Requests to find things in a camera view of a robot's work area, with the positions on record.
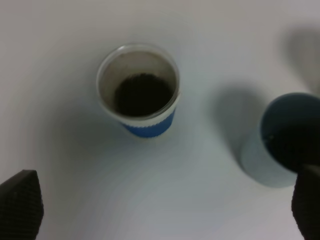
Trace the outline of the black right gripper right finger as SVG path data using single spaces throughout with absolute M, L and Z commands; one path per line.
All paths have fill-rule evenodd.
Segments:
M 320 167 L 304 165 L 297 175 L 291 210 L 305 240 L 320 240 Z

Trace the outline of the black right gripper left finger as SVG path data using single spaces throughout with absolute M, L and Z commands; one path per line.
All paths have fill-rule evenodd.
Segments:
M 35 240 L 44 217 L 36 170 L 22 170 L 0 185 L 0 238 Z

